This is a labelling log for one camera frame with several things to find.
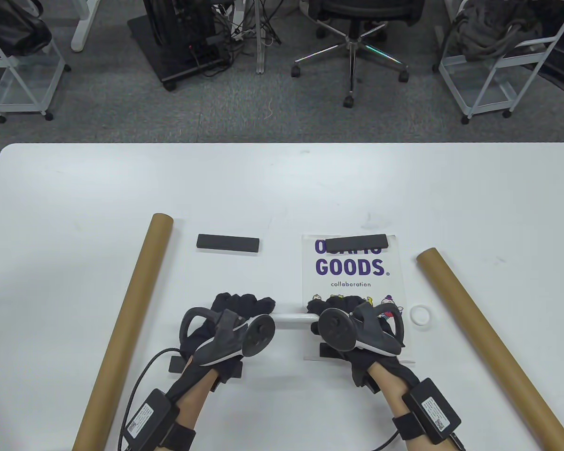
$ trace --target gray fabric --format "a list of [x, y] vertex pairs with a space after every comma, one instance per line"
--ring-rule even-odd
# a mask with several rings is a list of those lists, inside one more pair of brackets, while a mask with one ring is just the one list
[[541, 37], [527, 0], [469, 0], [450, 29], [466, 60], [497, 58], [527, 39]]

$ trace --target black bag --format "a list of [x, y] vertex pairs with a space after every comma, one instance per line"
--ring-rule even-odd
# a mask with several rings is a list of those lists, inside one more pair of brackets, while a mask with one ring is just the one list
[[7, 56], [35, 54], [52, 41], [52, 33], [39, 18], [44, 8], [31, 0], [39, 15], [28, 13], [13, 0], [0, 0], [0, 48]]

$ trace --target office chair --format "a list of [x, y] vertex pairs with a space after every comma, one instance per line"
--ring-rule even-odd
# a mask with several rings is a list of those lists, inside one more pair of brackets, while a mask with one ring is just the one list
[[[309, 17], [318, 22], [319, 26], [344, 37], [345, 41], [295, 60], [295, 65], [290, 71], [291, 77], [301, 76], [299, 63], [335, 49], [346, 48], [349, 51], [349, 95], [345, 97], [343, 106], [353, 108], [355, 57], [357, 49], [361, 48], [393, 62], [399, 71], [399, 81], [407, 83], [409, 81], [407, 64], [363, 41], [365, 37], [384, 28], [386, 23], [379, 24], [364, 33], [361, 32], [361, 23], [364, 21], [404, 21], [411, 26], [420, 20], [423, 8], [424, 0], [309, 0]], [[349, 20], [349, 33], [345, 34], [324, 23], [323, 21], [328, 18]]]

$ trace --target chrome chair base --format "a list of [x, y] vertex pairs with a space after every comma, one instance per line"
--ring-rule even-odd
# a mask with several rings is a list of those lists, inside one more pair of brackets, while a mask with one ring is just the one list
[[409, 72], [408, 72], [407, 64], [401, 62], [397, 58], [394, 58], [394, 56], [391, 56], [390, 54], [381, 51], [380, 49], [374, 47], [370, 43], [366, 43], [363, 41], [365, 37], [370, 36], [371, 34], [374, 34], [375, 32], [383, 28], [386, 28], [387, 26], [386, 22], [361, 34], [359, 34], [359, 21], [351, 21], [351, 29], [349, 30], [349, 34], [345, 34], [340, 30], [336, 30], [336, 28], [334, 28], [333, 26], [330, 26], [329, 24], [321, 21], [318, 21], [318, 25], [338, 36], [344, 37], [345, 42], [335, 44], [331, 47], [322, 49], [312, 54], [308, 54], [307, 56], [303, 56], [303, 58], [299, 58], [295, 60], [295, 65], [292, 67], [290, 71], [291, 77], [298, 78], [301, 76], [301, 68], [299, 65], [302, 62], [305, 62], [306, 60], [310, 60], [315, 56], [319, 56], [321, 54], [327, 54], [336, 49], [347, 49], [349, 51], [349, 93], [345, 97], [345, 101], [343, 105], [345, 108], [353, 108], [353, 95], [355, 94], [355, 81], [357, 79], [356, 76], [357, 49], [363, 49], [365, 51], [370, 52], [371, 54], [375, 54], [376, 56], [385, 59], [386, 61], [390, 61], [394, 63], [394, 69], [399, 71], [399, 81], [402, 83], [407, 83], [409, 81]]

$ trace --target sticker label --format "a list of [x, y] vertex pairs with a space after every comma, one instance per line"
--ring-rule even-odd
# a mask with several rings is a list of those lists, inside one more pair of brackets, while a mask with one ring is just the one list
[[447, 427], [451, 424], [449, 419], [445, 416], [437, 402], [435, 402], [432, 397], [426, 399], [422, 403], [422, 407], [431, 418], [439, 432], [443, 432], [443, 430], [447, 429]]
[[133, 438], [136, 438], [153, 412], [154, 410], [151, 406], [145, 403], [140, 410], [138, 410], [138, 413], [134, 416], [132, 422], [127, 427], [127, 432], [129, 432]]

